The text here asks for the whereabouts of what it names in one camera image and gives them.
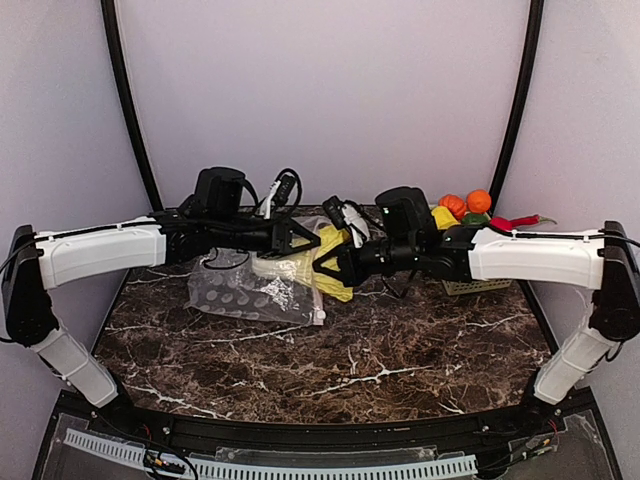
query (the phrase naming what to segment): marble table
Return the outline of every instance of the marble table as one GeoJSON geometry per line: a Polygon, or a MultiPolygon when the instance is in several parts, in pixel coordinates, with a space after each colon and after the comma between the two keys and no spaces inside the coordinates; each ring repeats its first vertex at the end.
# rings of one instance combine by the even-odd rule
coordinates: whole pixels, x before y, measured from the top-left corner
{"type": "Polygon", "coordinates": [[[96,346],[140,407],[302,424],[449,416],[518,403],[550,356],[516,282],[450,297],[418,276],[398,300],[373,278],[301,327],[185,307],[193,266],[132,270],[96,346]]]}

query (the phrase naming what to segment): yellow object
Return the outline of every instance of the yellow object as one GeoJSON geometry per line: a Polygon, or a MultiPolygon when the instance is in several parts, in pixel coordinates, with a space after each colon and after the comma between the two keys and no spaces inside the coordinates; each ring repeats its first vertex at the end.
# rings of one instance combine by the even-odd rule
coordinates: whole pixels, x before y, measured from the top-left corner
{"type": "MultiPolygon", "coordinates": [[[[278,260],[266,260],[252,257],[251,266],[253,272],[265,278],[287,278],[295,280],[307,287],[316,287],[322,293],[331,295],[341,302],[348,302],[353,298],[353,288],[347,288],[338,280],[313,271],[313,260],[319,258],[333,247],[349,240],[349,234],[345,230],[337,230],[333,225],[328,225],[318,230],[320,247],[314,250],[289,255],[278,260]]],[[[304,240],[294,240],[293,246],[303,243],[304,240]]],[[[338,262],[335,258],[327,260],[323,266],[332,270],[338,270],[338,262]]]]}
{"type": "Polygon", "coordinates": [[[451,211],[447,207],[436,207],[431,210],[431,215],[436,219],[436,225],[438,230],[446,230],[454,225],[460,225],[460,222],[456,220],[451,211]]]}

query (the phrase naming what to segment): woven basket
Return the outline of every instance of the woven basket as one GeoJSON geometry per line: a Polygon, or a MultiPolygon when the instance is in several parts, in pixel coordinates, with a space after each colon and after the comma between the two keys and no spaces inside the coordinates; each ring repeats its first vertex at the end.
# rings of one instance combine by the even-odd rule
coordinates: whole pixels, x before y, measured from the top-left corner
{"type": "Polygon", "coordinates": [[[464,295],[465,293],[478,293],[478,292],[486,292],[489,290],[499,290],[501,288],[508,288],[511,286],[512,280],[487,280],[480,281],[474,280],[470,283],[464,282],[448,282],[446,280],[442,281],[444,285],[444,289],[447,291],[448,295],[464,295]]]}

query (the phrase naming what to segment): perforated metal strip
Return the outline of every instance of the perforated metal strip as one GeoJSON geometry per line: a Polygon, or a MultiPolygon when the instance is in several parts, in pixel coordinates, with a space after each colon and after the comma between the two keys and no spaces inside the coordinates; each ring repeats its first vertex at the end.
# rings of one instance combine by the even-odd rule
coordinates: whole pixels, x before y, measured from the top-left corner
{"type": "MultiPolygon", "coordinates": [[[[67,429],[66,445],[138,470],[144,449],[107,440],[88,432],[67,429]]],[[[164,454],[164,460],[182,464],[173,455],[164,454]]],[[[210,460],[190,458],[202,480],[439,480],[459,478],[478,473],[475,455],[408,463],[404,465],[359,468],[281,468],[253,465],[234,465],[210,460]]],[[[184,475],[163,473],[168,477],[193,478],[187,468],[184,475]]]]}

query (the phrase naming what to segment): orange pumpkin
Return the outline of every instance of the orange pumpkin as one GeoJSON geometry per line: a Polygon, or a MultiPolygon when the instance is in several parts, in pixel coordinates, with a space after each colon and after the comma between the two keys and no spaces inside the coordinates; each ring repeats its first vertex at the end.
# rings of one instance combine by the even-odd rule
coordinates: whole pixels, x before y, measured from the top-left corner
{"type": "Polygon", "coordinates": [[[473,213],[486,213],[491,208],[491,197],[486,190],[474,190],[467,195],[467,206],[473,213]]]}
{"type": "Polygon", "coordinates": [[[457,195],[445,195],[440,199],[438,205],[447,207],[458,220],[461,220],[464,214],[467,213],[467,204],[457,195]]]}

